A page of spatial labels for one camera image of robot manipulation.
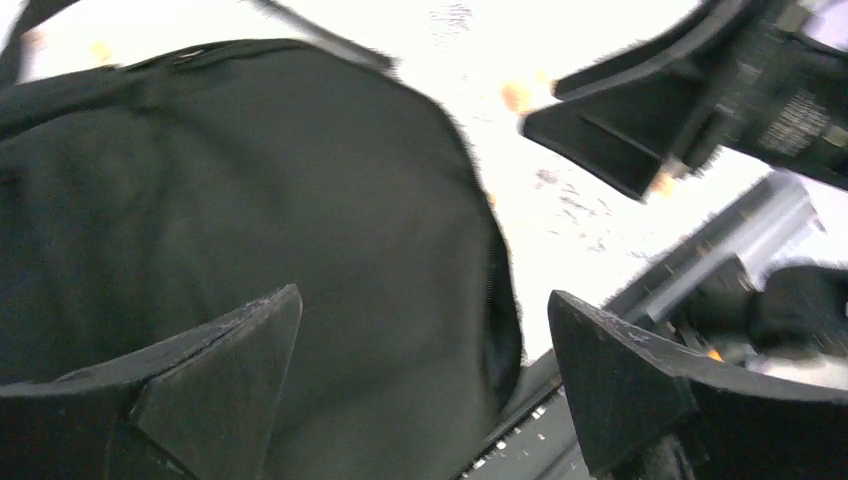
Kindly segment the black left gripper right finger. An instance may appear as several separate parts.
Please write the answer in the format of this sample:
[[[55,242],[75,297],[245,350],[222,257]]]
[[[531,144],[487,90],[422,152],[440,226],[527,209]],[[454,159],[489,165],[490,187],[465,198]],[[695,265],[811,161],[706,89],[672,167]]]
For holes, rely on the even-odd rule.
[[[563,291],[548,318],[594,477],[846,477],[845,392],[718,362]]]

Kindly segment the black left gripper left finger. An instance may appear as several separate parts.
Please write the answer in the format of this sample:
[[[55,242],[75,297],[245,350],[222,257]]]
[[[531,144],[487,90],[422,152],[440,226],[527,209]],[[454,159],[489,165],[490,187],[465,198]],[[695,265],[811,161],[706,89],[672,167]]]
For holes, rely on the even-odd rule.
[[[301,319],[289,285],[49,383],[1,389],[5,479],[256,479]]]

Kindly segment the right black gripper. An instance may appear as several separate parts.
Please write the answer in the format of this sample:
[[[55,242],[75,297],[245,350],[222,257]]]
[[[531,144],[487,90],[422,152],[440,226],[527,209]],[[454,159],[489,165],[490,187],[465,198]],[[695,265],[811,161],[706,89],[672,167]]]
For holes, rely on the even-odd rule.
[[[720,146],[847,187],[847,55],[806,34],[837,1],[768,1],[734,28],[719,69],[665,70],[722,37],[747,1],[704,1],[659,36],[559,80],[523,135],[621,194],[689,173]]]

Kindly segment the black fabric student bag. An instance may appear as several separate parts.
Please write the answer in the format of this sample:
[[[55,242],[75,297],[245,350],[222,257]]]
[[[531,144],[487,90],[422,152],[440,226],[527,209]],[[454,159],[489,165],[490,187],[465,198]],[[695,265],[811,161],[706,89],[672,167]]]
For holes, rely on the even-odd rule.
[[[521,371],[508,251],[464,141],[356,50],[233,40],[21,83],[1,56],[1,389],[289,285],[256,479],[450,479]]]

